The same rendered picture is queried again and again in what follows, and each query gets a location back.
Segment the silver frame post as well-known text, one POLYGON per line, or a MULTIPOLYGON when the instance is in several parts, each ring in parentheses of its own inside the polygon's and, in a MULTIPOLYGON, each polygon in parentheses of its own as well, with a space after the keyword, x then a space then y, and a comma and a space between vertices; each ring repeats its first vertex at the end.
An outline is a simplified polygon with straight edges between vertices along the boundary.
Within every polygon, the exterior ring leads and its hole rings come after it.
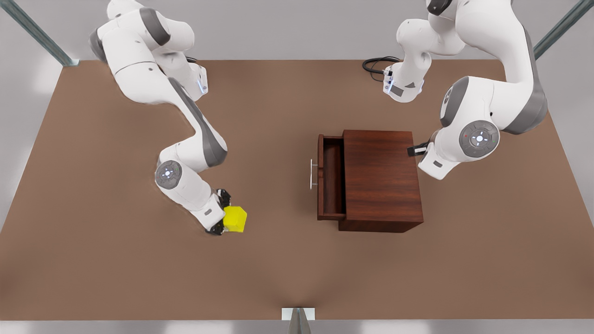
POLYGON ((538 60, 555 42, 563 36, 589 9, 594 7, 594 0, 579 0, 554 27, 551 28, 533 47, 535 59, 538 60))
POLYGON ((314 321, 314 308, 282 308, 281 319, 289 321, 288 334, 311 334, 309 321, 314 321))
POLYGON ((0 7, 62 66, 79 65, 80 60, 72 59, 14 0, 0 0, 0 7))

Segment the dark wooden cabinet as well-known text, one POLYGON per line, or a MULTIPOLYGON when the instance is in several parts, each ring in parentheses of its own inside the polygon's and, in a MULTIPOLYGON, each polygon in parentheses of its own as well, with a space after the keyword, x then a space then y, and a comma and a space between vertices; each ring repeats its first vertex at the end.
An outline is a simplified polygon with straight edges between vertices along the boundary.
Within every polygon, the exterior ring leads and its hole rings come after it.
POLYGON ((404 233, 424 222, 409 131, 345 130, 340 231, 404 233))

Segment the yellow cube block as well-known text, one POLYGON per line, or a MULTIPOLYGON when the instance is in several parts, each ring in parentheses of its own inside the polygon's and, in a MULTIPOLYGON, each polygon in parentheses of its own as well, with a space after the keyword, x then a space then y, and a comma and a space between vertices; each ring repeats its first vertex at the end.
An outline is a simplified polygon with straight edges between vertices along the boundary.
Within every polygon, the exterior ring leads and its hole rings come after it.
POLYGON ((223 208, 225 216, 223 225, 225 231, 244 232, 247 213, 240 206, 227 206, 223 208))

